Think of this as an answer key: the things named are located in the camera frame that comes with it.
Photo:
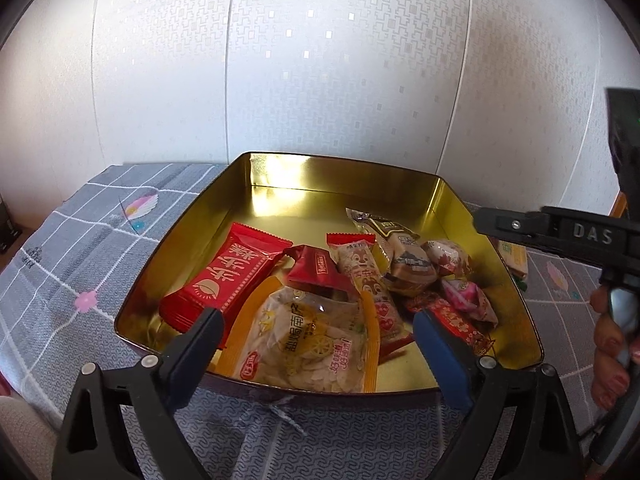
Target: patterned wallpaper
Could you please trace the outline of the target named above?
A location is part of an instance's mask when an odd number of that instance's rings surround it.
[[[601,0],[36,0],[0,51],[0,190],[37,225],[109,164],[286,150],[608,212],[602,88],[639,60]]]

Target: red floral candy wrapper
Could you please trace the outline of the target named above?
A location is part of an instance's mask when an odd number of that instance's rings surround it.
[[[422,244],[439,276],[454,275],[462,278],[471,273],[471,258],[451,240],[429,240]]]
[[[287,275],[289,286],[335,301],[357,301],[359,294],[351,279],[338,272],[326,249],[296,245],[284,253],[296,261]]]
[[[473,282],[442,280],[442,290],[453,308],[471,319],[498,326],[498,318],[482,289]]]
[[[404,302],[404,307],[409,312],[420,312],[423,309],[431,310],[440,324],[454,336],[459,337],[471,346],[474,354],[482,356],[494,345],[494,340],[482,334],[476,327],[460,316],[451,306],[449,301],[441,298],[435,292],[424,292],[415,298]]]
[[[160,300],[160,317],[178,332],[187,332],[205,307],[216,308],[225,320],[222,348],[244,300],[292,245],[234,222],[211,263],[183,288]]]
[[[375,240],[373,234],[331,233],[326,236],[331,254],[337,260],[338,270],[351,278],[359,292],[366,290],[373,295],[380,325],[380,357],[384,357],[411,343],[414,335],[404,327],[382,281],[370,249]]]

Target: yellow snack bag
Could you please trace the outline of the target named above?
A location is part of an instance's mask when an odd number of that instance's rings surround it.
[[[373,392],[379,351],[370,294],[343,303],[271,276],[242,306],[216,372],[281,388]]]

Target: metal tray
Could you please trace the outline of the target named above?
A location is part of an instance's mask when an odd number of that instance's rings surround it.
[[[424,238],[450,238],[472,258],[478,283],[500,321],[491,336],[507,368],[542,361],[540,339],[527,307],[490,241],[479,235],[465,205],[440,177],[383,164],[283,153],[245,153],[185,211],[151,256],[116,316],[115,331],[141,352],[160,352],[177,335],[158,316],[159,300],[206,266],[231,222],[325,247],[327,232],[355,232],[345,207],[401,222]],[[216,374],[204,385],[255,400],[293,395],[297,402],[339,408],[414,407],[433,402],[437,383],[415,343],[378,367],[375,394],[324,394],[285,390]]]

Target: finger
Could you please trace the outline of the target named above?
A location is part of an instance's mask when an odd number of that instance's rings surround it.
[[[629,352],[633,361],[640,365],[640,336],[629,345]]]
[[[601,286],[594,290],[589,298],[589,303],[597,313],[604,314],[609,307],[609,289]]]
[[[607,412],[613,408],[616,403],[616,396],[607,390],[600,381],[594,379],[591,383],[591,397],[598,407]]]
[[[620,327],[610,318],[609,314],[602,314],[598,318],[596,328],[593,332],[593,341],[596,343],[596,346],[604,353],[615,357],[620,353],[624,340],[625,337]],[[638,343],[638,357],[640,359],[640,340]]]
[[[593,375],[616,397],[624,395],[629,388],[629,374],[618,361],[600,349],[596,349],[593,360]]]

